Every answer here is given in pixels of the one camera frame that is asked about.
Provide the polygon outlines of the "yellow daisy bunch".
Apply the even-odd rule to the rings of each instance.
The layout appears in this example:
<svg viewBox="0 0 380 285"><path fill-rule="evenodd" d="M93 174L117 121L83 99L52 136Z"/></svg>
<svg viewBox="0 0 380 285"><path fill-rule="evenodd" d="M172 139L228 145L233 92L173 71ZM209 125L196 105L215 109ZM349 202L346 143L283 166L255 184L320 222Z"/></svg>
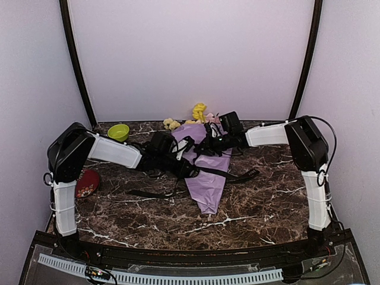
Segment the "yellow daisy bunch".
<svg viewBox="0 0 380 285"><path fill-rule="evenodd" d="M185 122L178 122L172 118L167 118L163 121L164 128L166 130L170 130L170 131L174 131L182 125L195 124L195 123L196 123L196 121L192 121L192 120L187 120Z"/></svg>

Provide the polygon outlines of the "yellow rose stem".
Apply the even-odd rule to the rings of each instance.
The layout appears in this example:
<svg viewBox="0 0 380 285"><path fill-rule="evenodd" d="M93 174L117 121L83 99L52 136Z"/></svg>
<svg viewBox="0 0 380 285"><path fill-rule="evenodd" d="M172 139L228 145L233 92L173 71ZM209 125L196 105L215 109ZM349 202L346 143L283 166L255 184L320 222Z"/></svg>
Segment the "yellow rose stem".
<svg viewBox="0 0 380 285"><path fill-rule="evenodd" d="M196 121L200 121L202 124L206 123L206 118L204 115L204 112L206 109L207 109L207 106L204 103L197 103L192 110L193 118Z"/></svg>

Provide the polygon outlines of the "black printed ribbon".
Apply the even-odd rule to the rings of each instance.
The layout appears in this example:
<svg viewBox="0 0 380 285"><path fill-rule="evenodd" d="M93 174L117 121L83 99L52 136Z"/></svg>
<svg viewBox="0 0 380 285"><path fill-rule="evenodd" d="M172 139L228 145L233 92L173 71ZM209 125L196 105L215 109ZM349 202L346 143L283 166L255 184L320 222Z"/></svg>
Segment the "black printed ribbon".
<svg viewBox="0 0 380 285"><path fill-rule="evenodd" d="M245 182L251 181L253 178L257 177L260 174L259 170L251 169L251 170L247 171L246 173L244 173L240 176L237 176L237 175L233 175L231 173L228 173L228 172L225 172L222 170L211 169L211 168L207 168L207 167L199 167L196 165L194 165L194 166L198 169L198 175L200 172L218 175L218 176L224 177L227 180L227 183L229 183L229 184L245 183ZM176 187L177 187L177 184L180 180L181 179L177 178L177 182L175 184L175 187L174 187L173 191L169 194L158 194L158 193L141 191L141 190L137 190L137 189L130 190L129 192L127 192L127 194L128 195L135 195L138 197L144 197L144 198L157 198L157 199L171 198L176 194L176 190L177 190Z"/></svg>

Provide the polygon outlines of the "pink wrapping paper sheet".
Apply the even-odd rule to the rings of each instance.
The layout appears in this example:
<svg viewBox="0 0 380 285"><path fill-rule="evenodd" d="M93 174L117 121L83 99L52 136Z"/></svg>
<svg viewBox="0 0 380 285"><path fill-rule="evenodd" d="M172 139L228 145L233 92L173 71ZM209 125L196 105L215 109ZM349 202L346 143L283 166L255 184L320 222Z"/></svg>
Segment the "pink wrapping paper sheet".
<svg viewBox="0 0 380 285"><path fill-rule="evenodd" d="M174 130L172 135L178 142L189 136L196 144L199 144L205 138L206 130L203 124L186 123ZM194 150L190 149L184 152L182 157L198 167L226 172L229 168L231 153L232 151L229 149L221 157L204 155L197 157ZM201 212L203 214L217 214L226 178L201 170L196 177L186 178L185 182L191 198L197 202Z"/></svg>

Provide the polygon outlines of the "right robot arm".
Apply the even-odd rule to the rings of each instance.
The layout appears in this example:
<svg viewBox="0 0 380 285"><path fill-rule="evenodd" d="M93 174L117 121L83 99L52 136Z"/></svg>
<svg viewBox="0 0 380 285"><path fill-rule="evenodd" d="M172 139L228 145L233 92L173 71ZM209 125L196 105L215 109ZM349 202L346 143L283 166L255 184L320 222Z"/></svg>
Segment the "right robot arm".
<svg viewBox="0 0 380 285"><path fill-rule="evenodd" d="M306 186L309 206L309 228L325 230L331 223L331 194L327 188L328 170L333 159L329 146L315 124L316 116L262 124L244 129L236 112L220 118L224 134L213 135L210 123L204 125L206 135L196 144L199 155L219 155L230 148L245 149L263 145L288 145L294 165L300 170Z"/></svg>

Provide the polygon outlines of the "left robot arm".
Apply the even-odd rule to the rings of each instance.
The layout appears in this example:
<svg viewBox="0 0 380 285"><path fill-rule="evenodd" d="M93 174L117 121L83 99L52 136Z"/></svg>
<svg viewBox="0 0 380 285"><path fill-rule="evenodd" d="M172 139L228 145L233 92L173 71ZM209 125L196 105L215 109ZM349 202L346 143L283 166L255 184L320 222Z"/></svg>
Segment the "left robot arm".
<svg viewBox="0 0 380 285"><path fill-rule="evenodd" d="M89 161L117 164L139 172L169 172L177 179L194 178L199 171L181 156L186 148L168 132L158 131L142 143L119 142L79 122L72 123L47 150L55 226L60 235L66 236L61 240L61 250L71 259L84 253L83 244L71 235L77 232L76 187Z"/></svg>

